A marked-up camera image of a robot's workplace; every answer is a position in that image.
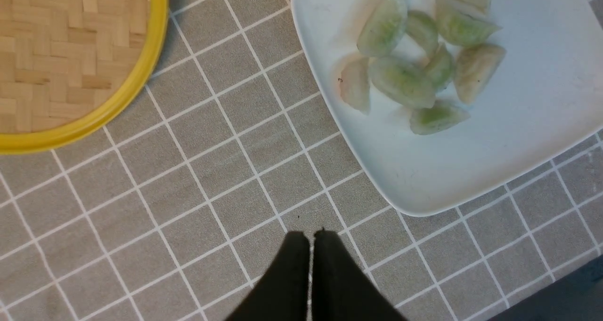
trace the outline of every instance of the square plate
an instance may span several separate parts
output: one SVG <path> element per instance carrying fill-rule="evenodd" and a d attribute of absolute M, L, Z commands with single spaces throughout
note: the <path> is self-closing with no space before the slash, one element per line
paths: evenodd
<path fill-rule="evenodd" d="M 507 55 L 471 119 L 414 136 L 407 113 L 371 87 L 368 116 L 339 96 L 338 77 L 359 57 L 356 38 L 380 0 L 291 0 L 304 52 L 360 164 L 399 211 L 428 216 L 526 173 L 603 126 L 603 31 L 587 0 L 492 0 L 503 27 L 489 42 Z M 407 0 L 433 16 L 435 0 Z M 458 48 L 449 46 L 452 53 Z M 396 54 L 422 62 L 407 36 Z M 444 96 L 455 96 L 454 86 Z"/>

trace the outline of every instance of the green dumpling filling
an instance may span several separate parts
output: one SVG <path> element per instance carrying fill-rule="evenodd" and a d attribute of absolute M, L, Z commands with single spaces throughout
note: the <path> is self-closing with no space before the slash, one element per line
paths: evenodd
<path fill-rule="evenodd" d="M 368 68 L 379 91 L 408 108 L 431 108 L 435 89 L 425 72 L 396 57 L 382 57 Z"/>
<path fill-rule="evenodd" d="M 454 74 L 454 59 L 445 44 L 440 46 L 438 52 L 425 67 L 425 74 L 431 80 L 435 91 L 442 91 L 448 87 Z"/>
<path fill-rule="evenodd" d="M 368 57 L 389 55 L 407 28 L 405 0 L 383 0 L 371 14 L 358 37 L 358 50 Z"/>
<path fill-rule="evenodd" d="M 438 28 L 431 17 L 422 11 L 408 12 L 407 33 L 425 50 L 428 57 L 438 49 Z"/>
<path fill-rule="evenodd" d="M 442 37 L 450 44 L 475 46 L 500 30 L 499 26 L 463 13 L 460 8 L 455 0 L 435 1 L 435 23 Z"/>
<path fill-rule="evenodd" d="M 469 119 L 467 111 L 449 102 L 436 102 L 432 108 L 416 109 L 411 115 L 411 131 L 417 135 L 431 135 L 452 128 Z"/>

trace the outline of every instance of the bamboo steamer lid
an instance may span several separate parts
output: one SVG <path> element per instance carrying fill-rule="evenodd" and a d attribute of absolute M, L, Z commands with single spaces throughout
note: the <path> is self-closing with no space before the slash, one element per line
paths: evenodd
<path fill-rule="evenodd" d="M 149 0 L 0 0 L 0 134 L 45 132 L 108 101 L 147 39 Z"/>

